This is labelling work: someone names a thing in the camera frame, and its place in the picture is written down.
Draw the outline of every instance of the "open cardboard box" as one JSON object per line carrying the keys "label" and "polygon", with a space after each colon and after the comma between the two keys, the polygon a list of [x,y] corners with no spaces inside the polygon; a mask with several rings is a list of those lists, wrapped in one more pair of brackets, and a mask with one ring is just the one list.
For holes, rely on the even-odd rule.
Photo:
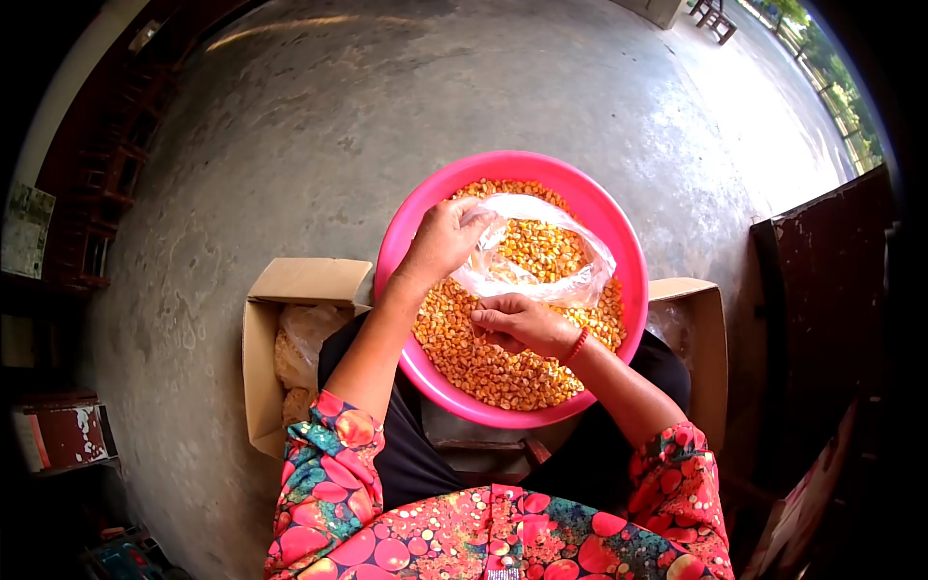
{"label": "open cardboard box", "polygon": [[[248,292],[242,326],[242,375],[248,439],[259,451],[281,458],[285,391],[274,374],[277,320],[286,303],[331,304],[345,321],[370,307],[354,302],[370,262],[332,258],[275,258]],[[651,302],[674,301],[690,312],[693,344],[690,418],[719,450],[725,437],[728,357],[718,286],[693,278],[654,280]]]}
{"label": "open cardboard box", "polygon": [[670,277],[648,283],[648,302],[678,303],[690,317],[692,391],[687,415],[718,453],[725,441],[728,408],[728,340],[722,293],[712,282]]}
{"label": "open cardboard box", "polygon": [[284,387],[274,374],[274,339],[287,303],[331,304],[345,322],[369,310],[354,302],[370,262],[332,258],[275,258],[248,291],[241,335],[248,440],[259,451],[282,458]]}

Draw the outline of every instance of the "poster on wall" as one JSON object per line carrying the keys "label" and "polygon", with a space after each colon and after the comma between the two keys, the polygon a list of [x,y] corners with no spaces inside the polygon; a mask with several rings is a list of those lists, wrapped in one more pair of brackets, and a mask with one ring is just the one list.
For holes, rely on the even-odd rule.
{"label": "poster on wall", "polygon": [[6,207],[0,269],[9,274],[39,279],[45,258],[48,225],[55,209],[55,196],[20,182]]}

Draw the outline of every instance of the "wall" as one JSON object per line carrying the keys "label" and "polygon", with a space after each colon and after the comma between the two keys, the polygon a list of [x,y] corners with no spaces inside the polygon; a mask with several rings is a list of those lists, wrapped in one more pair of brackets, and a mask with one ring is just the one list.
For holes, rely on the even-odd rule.
{"label": "wall", "polygon": [[45,154],[74,96],[113,41],[148,0],[108,0],[87,26],[45,90],[19,152],[14,179],[34,186]]}
{"label": "wall", "polygon": [[615,4],[628,8],[666,31],[677,23],[677,17],[687,7],[687,0],[612,0]]}

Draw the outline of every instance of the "dried corn kernel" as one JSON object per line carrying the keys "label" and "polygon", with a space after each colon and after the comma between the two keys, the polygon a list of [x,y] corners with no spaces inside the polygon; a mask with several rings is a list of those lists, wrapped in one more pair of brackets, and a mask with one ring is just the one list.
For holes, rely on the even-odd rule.
{"label": "dried corn kernel", "polygon": [[[454,197],[485,198],[500,192],[534,195],[570,213],[561,196],[536,181],[482,179],[459,189]],[[586,264],[584,247],[574,232],[534,220],[509,220],[498,251],[539,281],[551,282]],[[470,313],[477,300],[446,278],[429,291],[413,327],[422,349],[453,385],[490,406],[521,411],[555,406],[583,391],[583,383],[556,358],[528,350],[511,354],[475,339]],[[621,284],[614,279],[595,308],[549,308],[577,327],[589,326],[590,334],[613,351],[625,339]]]}

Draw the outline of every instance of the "green foliage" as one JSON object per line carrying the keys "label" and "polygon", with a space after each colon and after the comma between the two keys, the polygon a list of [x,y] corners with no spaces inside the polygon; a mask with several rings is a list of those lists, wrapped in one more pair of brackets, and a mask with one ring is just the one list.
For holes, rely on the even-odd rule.
{"label": "green foliage", "polygon": [[769,0],[767,4],[772,4],[780,10],[780,14],[799,24],[809,22],[809,13],[796,0]]}
{"label": "green foliage", "polygon": [[818,69],[826,81],[836,85],[833,93],[842,106],[850,109],[848,112],[853,114],[853,119],[859,124],[865,149],[879,159],[878,153],[883,152],[883,147],[876,136],[873,117],[860,98],[860,91],[851,73],[835,52],[834,45],[814,20],[808,22],[804,37],[803,54],[806,55],[806,61]]}

